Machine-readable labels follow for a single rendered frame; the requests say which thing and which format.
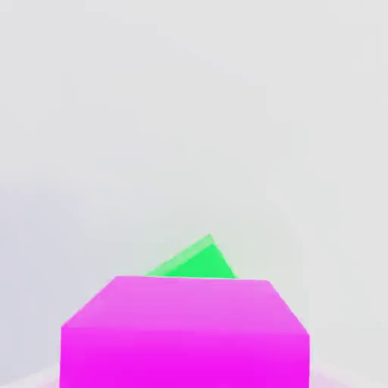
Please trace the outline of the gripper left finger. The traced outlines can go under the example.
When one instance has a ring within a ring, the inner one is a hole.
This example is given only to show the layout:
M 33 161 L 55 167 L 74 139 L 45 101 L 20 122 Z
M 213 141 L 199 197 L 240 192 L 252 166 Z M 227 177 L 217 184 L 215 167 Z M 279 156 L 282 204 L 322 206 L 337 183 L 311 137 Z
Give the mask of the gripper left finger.
M 10 383 L 10 388 L 59 388 L 59 363 Z

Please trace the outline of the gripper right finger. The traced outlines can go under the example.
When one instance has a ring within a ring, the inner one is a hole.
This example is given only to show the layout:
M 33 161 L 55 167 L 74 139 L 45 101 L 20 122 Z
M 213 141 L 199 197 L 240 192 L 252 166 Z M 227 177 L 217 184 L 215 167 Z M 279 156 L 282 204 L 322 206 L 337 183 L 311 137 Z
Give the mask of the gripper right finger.
M 317 366 L 313 366 L 310 376 L 310 388 L 344 388 L 344 383 L 336 375 Z

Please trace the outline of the small green cube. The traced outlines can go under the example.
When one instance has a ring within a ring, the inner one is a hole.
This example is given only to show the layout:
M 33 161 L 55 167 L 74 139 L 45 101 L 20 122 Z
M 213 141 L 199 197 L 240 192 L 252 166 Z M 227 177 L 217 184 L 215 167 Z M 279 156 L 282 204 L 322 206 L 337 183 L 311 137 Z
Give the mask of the small green cube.
M 211 234 L 150 270 L 146 275 L 153 277 L 236 278 Z

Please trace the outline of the small magenta cube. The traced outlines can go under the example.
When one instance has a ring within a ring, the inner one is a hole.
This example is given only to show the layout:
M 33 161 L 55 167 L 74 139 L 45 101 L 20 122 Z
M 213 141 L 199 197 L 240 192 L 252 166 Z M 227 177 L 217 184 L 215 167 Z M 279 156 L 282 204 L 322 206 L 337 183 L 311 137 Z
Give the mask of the small magenta cube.
M 310 336 L 266 280 L 119 276 L 61 328 L 59 388 L 309 388 Z

